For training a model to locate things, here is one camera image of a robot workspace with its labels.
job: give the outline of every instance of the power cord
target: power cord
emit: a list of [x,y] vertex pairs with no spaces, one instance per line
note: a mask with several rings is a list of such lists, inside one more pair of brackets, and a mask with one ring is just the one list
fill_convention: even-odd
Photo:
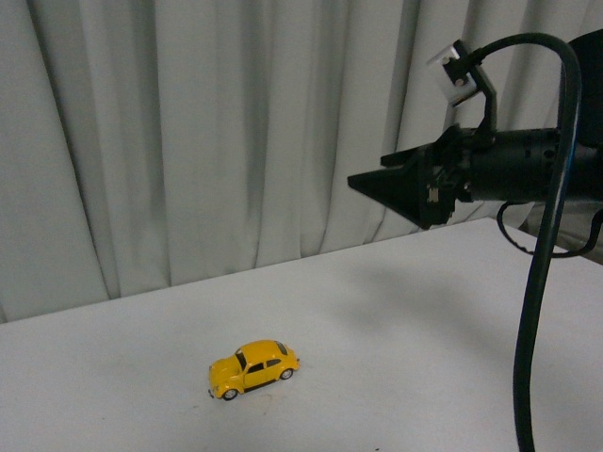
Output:
[[521,452],[534,452],[530,407],[531,363],[546,276],[559,231],[567,181],[576,149],[582,83],[578,59],[571,46],[559,38],[544,33],[523,33],[496,40],[469,54],[466,61],[469,65],[477,65],[494,52],[518,44],[536,44],[552,50],[560,57],[564,70],[563,98],[560,99],[563,109],[559,118],[561,127],[559,151],[530,265],[513,365],[513,410],[517,443]]
[[[503,216],[504,216],[505,210],[507,210],[507,208],[512,205],[518,205],[518,204],[520,204],[520,202],[505,202],[504,204],[502,204],[500,206],[500,209],[498,209],[498,213],[497,213],[497,225],[498,225],[498,228],[500,229],[500,232],[509,241],[509,243],[511,243],[518,250],[533,256],[534,251],[530,251],[527,248],[522,247],[517,242],[515,242],[513,240],[513,238],[507,232],[507,229],[505,228],[505,225],[503,223]],[[553,259],[563,259],[563,258],[567,258],[567,257],[583,256],[584,254],[588,253],[589,251],[594,250],[595,246],[596,246],[596,242],[599,238],[599,232],[601,231],[602,225],[603,225],[603,209],[598,210],[595,213],[595,215],[593,216],[593,219],[591,220],[591,231],[589,232],[588,240],[586,241],[584,246],[582,248],[580,248],[579,250],[571,250],[571,251],[565,251],[565,252],[553,252],[553,255],[552,255]]]

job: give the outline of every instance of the car door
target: car door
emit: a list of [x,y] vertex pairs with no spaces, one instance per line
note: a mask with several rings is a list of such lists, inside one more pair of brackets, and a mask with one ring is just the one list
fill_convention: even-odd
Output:
[[266,369],[264,363],[252,365],[245,374],[245,389],[259,386],[266,382]]

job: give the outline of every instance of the car roof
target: car roof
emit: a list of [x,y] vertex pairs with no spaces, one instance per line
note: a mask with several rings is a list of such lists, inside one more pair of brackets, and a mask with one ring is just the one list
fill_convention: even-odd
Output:
[[276,345],[276,341],[269,339],[251,342],[240,349],[245,355],[247,362],[251,364],[262,363],[271,358],[283,356],[283,353],[281,353],[281,350]]

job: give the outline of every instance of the car window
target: car window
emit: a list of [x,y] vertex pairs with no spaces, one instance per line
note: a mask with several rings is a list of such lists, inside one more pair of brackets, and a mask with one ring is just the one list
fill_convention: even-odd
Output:
[[245,367],[247,367],[247,360],[241,349],[235,352],[235,356],[238,359],[238,363],[241,364],[241,370],[245,370]]
[[278,347],[279,350],[281,350],[281,353],[283,353],[286,356],[288,353],[286,352],[285,346],[278,341],[274,341],[274,342],[276,342],[276,347]]
[[253,372],[257,372],[258,370],[262,370],[264,368],[264,365],[262,363],[260,364],[256,364],[256,365],[252,365],[249,370],[247,371],[248,374],[251,374]]

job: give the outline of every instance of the curtain fold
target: curtain fold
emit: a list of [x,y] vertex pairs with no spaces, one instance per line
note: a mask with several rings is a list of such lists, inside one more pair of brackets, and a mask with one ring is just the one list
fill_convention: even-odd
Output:
[[[603,26],[600,5],[0,2],[6,320],[416,232],[346,179],[447,118],[477,125],[483,102],[447,110],[425,62],[459,38],[571,40]],[[483,67],[500,128],[554,123],[553,55],[509,49]],[[497,208],[458,203],[450,222]]]

